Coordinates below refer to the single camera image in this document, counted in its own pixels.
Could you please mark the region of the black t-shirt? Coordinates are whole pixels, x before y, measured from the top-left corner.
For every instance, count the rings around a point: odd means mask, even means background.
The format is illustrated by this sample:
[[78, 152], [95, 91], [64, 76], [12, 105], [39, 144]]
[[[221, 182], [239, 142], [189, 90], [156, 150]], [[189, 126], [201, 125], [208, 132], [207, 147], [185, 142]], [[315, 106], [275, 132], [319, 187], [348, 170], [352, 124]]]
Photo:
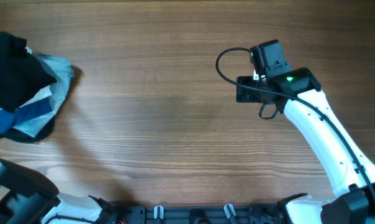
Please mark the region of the black t-shirt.
[[0, 108], [10, 113], [56, 82], [26, 47], [26, 39], [0, 32]]

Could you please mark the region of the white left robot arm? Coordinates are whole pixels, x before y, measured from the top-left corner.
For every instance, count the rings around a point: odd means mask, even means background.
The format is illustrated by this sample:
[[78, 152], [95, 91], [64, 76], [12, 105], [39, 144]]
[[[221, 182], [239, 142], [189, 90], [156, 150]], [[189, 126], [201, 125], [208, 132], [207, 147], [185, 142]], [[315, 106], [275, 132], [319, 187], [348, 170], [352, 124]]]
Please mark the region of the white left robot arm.
[[61, 194], [40, 172], [0, 158], [0, 224], [117, 222], [105, 200]]

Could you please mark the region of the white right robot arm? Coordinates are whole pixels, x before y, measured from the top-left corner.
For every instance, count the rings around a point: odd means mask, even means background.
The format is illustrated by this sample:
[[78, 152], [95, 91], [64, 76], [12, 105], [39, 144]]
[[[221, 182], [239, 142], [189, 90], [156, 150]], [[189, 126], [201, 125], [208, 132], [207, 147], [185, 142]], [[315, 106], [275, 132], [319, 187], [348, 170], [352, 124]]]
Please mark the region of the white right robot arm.
[[302, 133], [323, 166], [333, 199], [297, 194], [278, 201], [277, 223], [375, 223], [375, 165], [332, 111], [311, 71], [240, 76], [239, 103], [275, 105]]

